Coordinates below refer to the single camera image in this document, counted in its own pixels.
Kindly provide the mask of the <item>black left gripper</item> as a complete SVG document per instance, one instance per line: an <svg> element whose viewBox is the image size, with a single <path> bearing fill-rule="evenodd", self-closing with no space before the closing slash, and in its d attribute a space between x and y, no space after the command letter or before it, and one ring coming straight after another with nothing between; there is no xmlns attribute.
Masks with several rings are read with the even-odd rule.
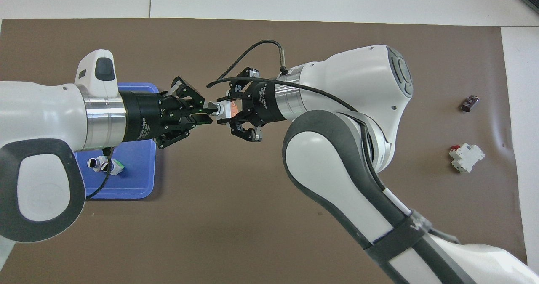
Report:
<svg viewBox="0 0 539 284"><path fill-rule="evenodd" d="M123 142L157 138L159 149L167 148L190 136L190 130L198 125L212 124L210 116L180 117L172 122L163 123L160 102L164 97L150 92L119 92L126 111L126 127ZM213 114L213 104L206 102L194 86L181 77L175 77L167 98L172 97L179 103L180 110L187 115Z"/></svg>

